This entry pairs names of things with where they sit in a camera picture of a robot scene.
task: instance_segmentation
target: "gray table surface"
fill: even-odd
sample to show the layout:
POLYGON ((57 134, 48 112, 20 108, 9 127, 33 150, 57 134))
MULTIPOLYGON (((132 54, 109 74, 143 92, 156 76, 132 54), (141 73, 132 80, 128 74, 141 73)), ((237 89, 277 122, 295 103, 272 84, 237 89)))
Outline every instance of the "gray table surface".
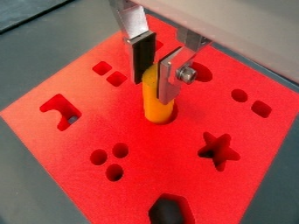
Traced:
MULTIPOLYGON (((77 0, 0 36, 0 109, 117 30, 105 0, 77 0)), ((241 60, 296 92, 299 88, 241 60)), ((299 223, 299 118, 241 223, 299 223)), ((0 120, 0 223, 88 223, 0 120)))

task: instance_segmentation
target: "metal bracket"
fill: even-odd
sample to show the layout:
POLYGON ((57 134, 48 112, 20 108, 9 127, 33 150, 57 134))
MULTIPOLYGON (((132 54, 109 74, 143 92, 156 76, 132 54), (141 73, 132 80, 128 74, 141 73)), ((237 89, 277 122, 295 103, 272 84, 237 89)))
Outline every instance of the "metal bracket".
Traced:
POLYGON ((148 30, 144 7, 127 0, 109 0, 131 58, 132 82, 141 82, 155 61, 155 33, 148 30))
POLYGON ((183 26, 177 28, 176 38, 184 43, 159 61, 157 70, 157 99, 165 105, 180 93, 181 84, 192 84, 196 71, 192 60, 197 51, 211 42, 200 34, 183 26))

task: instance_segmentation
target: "yellow peg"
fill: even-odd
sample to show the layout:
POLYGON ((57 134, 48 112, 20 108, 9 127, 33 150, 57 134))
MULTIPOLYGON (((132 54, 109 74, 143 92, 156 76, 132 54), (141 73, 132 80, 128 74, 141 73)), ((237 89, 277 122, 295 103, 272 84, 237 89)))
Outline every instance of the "yellow peg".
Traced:
POLYGON ((163 105, 156 98, 157 89, 157 64, 153 64, 143 76, 144 117, 157 124, 168 123, 172 119, 173 100, 163 105))

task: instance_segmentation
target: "star-shaped hole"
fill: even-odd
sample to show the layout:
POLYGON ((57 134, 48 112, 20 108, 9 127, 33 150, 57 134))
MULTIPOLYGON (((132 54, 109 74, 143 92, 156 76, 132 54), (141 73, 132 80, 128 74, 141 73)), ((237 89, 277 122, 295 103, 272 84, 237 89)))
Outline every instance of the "star-shaped hole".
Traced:
POLYGON ((197 155, 200 158, 211 158, 215 168, 219 172, 224 171, 227 160, 240 160, 239 154, 229 148, 229 134, 215 137, 209 132, 203 133, 205 146, 203 146, 197 155))

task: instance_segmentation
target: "red foam board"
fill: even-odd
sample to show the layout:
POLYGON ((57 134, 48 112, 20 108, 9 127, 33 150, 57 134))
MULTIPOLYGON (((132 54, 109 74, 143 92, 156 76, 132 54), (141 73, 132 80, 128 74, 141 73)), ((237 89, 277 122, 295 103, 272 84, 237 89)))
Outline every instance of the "red foam board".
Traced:
MULTIPOLYGON (((148 23, 159 60, 179 45, 175 29, 153 17, 148 23)), ((207 46, 176 118, 155 125, 125 51, 117 33, 1 117, 92 223, 149 223, 160 195, 184 199, 185 223, 239 223, 297 114, 297 93, 207 46)))

